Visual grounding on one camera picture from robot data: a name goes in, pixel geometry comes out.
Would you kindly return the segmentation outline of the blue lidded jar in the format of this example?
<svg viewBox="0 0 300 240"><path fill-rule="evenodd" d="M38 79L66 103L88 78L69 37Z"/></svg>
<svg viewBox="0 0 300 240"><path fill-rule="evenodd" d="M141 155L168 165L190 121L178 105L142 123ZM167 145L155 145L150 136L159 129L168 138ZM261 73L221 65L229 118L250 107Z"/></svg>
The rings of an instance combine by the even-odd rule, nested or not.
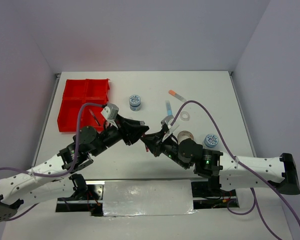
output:
<svg viewBox="0 0 300 240"><path fill-rule="evenodd" d="M129 107L132 111L136 112L141 109L141 98L137 94L133 94L129 97Z"/></svg>
<svg viewBox="0 0 300 240"><path fill-rule="evenodd" d="M206 137L204 138L203 143L208 148L214 148L219 143L218 136L215 134L207 134Z"/></svg>

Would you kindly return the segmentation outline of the large clear tape roll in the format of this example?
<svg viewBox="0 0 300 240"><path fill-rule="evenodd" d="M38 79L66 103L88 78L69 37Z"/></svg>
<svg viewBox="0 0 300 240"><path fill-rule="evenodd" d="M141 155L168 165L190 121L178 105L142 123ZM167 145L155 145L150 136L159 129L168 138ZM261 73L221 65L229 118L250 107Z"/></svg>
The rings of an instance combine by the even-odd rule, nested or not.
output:
<svg viewBox="0 0 300 240"><path fill-rule="evenodd" d="M179 134L177 135L178 143L181 143L182 141L184 141L186 139L194 140L193 134L186 130L180 131Z"/></svg>

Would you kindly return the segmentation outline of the blue highlighter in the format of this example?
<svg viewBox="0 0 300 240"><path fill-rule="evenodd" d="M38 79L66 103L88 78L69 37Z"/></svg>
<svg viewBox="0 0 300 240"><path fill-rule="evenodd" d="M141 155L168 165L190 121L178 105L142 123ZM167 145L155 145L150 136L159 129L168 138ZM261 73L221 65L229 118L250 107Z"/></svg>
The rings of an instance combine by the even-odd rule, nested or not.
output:
<svg viewBox="0 0 300 240"><path fill-rule="evenodd" d="M165 101L165 105L166 105L166 110L167 110L167 115L168 116L172 116L173 112L172 112L172 108L171 108L171 104L169 100Z"/></svg>

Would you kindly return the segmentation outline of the blue gel pen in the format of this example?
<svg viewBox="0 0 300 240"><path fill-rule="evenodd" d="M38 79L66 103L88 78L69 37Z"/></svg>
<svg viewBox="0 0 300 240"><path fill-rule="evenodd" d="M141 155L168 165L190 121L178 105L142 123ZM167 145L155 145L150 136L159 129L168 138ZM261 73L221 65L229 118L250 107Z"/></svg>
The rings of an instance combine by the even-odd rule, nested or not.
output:
<svg viewBox="0 0 300 240"><path fill-rule="evenodd" d="M97 125L100 126L100 123L99 123L98 119L96 118L95 114L93 113L93 111L91 109L89 109L89 112L92 115L92 117L95 120L95 122L97 123Z"/></svg>

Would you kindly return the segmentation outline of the small clear tape roll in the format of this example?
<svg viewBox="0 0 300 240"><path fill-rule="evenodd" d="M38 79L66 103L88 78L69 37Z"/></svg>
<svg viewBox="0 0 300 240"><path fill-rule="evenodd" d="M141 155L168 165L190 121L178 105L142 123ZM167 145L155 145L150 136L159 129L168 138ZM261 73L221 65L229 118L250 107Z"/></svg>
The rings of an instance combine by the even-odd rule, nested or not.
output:
<svg viewBox="0 0 300 240"><path fill-rule="evenodd" d="M190 120L190 115L189 115L189 113L188 112L186 112L186 111L182 111L181 113L180 113L180 118L183 120L183 121L189 121Z"/></svg>

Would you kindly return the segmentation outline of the orange capped highlighter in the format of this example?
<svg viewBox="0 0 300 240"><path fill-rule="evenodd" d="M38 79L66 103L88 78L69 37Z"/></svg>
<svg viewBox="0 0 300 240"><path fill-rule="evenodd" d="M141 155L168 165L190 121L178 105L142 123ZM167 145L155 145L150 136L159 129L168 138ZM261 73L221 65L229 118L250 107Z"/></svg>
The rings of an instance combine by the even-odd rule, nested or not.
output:
<svg viewBox="0 0 300 240"><path fill-rule="evenodd" d="M180 100L181 102L183 102L183 103L186 102L186 99L184 97L182 97L181 95L177 94L175 91L169 90L168 93L170 95L172 95L173 97L177 98L178 100Z"/></svg>

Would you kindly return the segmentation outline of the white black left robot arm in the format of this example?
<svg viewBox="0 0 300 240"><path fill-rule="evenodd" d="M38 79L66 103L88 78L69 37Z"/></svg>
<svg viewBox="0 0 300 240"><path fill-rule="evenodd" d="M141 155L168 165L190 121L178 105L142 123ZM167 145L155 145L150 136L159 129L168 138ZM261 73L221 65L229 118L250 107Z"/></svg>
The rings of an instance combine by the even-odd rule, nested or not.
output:
<svg viewBox="0 0 300 240"><path fill-rule="evenodd" d="M81 128L71 144L42 164L29 170L11 167L9 170L15 175L0 179L0 222L16 220L24 208L31 210L54 198L83 199L89 189L79 171L117 142L124 141L130 146L148 130L142 121L118 115L102 132L92 126Z"/></svg>

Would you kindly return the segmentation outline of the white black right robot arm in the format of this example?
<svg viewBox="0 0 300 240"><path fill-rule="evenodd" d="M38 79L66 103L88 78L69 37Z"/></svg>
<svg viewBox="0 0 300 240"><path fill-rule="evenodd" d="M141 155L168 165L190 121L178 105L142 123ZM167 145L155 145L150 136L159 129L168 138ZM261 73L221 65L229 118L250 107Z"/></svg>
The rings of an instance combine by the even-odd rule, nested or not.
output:
<svg viewBox="0 0 300 240"><path fill-rule="evenodd" d="M300 186L293 156L283 153L274 158L237 156L210 150L187 138L176 143L172 137L160 133L141 137L155 157L164 154L184 169L193 168L194 174L208 180L207 190L213 196L223 191L244 188L274 187L280 194L298 195Z"/></svg>

